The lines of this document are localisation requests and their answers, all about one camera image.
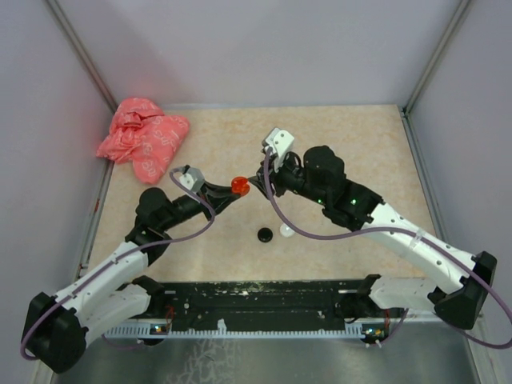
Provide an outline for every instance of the beige table surface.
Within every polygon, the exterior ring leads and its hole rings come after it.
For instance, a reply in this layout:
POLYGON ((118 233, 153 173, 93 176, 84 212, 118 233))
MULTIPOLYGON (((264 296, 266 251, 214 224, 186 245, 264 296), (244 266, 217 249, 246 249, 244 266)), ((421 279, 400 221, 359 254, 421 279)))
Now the beige table surface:
MULTIPOLYGON (((200 168, 206 180, 229 185, 251 176, 263 160, 261 141, 278 126, 295 136, 300 156, 327 144, 346 164, 347 177, 382 195, 403 216, 433 233, 432 222, 400 113, 396 106, 312 106, 217 110, 168 110, 190 120, 190 132, 172 166, 200 168)), ((158 184, 170 199, 182 195, 168 176, 158 184)), ((135 207, 147 188, 131 164, 115 166, 90 258, 94 267, 109 256, 134 224, 135 207)), ((296 225, 316 234, 346 230, 324 218, 319 205, 287 193, 278 204, 296 225)), ((169 231, 190 234, 206 223, 196 217, 169 231)), ((363 278, 368 274, 422 276, 398 256, 363 236, 315 241, 284 238, 271 205, 255 188, 233 203, 201 237, 170 246, 145 274, 161 282, 363 278), (262 243, 268 226, 274 239, 262 243)))

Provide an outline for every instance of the black lid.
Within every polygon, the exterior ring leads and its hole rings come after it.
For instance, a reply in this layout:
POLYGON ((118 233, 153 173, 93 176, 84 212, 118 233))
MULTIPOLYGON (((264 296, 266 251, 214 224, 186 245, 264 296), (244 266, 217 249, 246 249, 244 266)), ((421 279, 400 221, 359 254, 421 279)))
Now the black lid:
POLYGON ((258 231, 258 239, 260 242, 269 242, 272 240, 273 236, 274 234, 270 228, 263 227, 258 231))

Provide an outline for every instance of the pink plastic bag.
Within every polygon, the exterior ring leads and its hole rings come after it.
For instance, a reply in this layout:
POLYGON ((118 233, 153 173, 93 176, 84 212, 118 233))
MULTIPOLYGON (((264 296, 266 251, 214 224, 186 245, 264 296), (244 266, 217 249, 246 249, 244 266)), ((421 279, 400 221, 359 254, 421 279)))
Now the pink plastic bag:
POLYGON ((166 172, 174 154, 189 131, 183 116, 165 116, 147 98, 127 98, 119 105, 110 133, 96 156, 122 164, 132 161, 135 176, 156 184, 166 172))

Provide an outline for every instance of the red bottle cap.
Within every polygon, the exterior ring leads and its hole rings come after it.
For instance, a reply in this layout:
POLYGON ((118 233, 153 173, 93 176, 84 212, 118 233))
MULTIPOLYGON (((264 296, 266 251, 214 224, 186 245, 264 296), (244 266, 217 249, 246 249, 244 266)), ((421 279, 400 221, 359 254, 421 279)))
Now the red bottle cap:
POLYGON ((245 196, 249 193, 250 185, 249 180, 242 176, 237 176, 231 181, 231 192, 234 194, 239 194, 240 196, 245 196))

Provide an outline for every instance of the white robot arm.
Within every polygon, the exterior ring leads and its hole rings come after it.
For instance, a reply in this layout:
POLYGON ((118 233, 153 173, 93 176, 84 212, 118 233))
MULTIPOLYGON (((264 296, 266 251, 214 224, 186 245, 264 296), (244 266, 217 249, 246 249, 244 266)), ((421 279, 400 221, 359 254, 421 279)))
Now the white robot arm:
MULTIPOLYGON (((309 148, 301 162, 300 157, 292 152, 294 137, 285 130, 274 128, 262 144, 263 152, 267 156, 272 154, 271 164, 269 162, 266 170, 272 195, 279 197, 290 190, 320 204, 323 214, 334 224, 354 233, 361 231, 392 249, 427 276, 387 278, 371 275, 362 284, 361 294, 370 297, 381 309, 429 310, 457 328, 473 328, 487 291, 435 247, 448 253, 489 285, 497 264, 494 256, 487 252, 473 255, 458 250, 418 228, 380 195, 347 179, 343 160, 336 157, 328 146, 309 148)), ((268 197, 264 165, 265 162, 250 182, 268 197)))
POLYGON ((204 214, 209 223, 186 237, 192 238, 249 190, 247 179, 216 186, 206 182, 200 170, 189 167, 180 183, 190 193, 173 201, 159 188, 145 190, 135 210, 135 226, 116 251, 67 288, 52 296, 41 292, 32 299, 22 336, 25 358, 33 359, 25 352, 28 349, 61 373, 71 368, 96 338, 120 322, 139 314, 158 315, 163 307, 163 286, 147 276, 126 282, 162 256, 171 242, 185 239, 171 239, 168 229, 204 214))

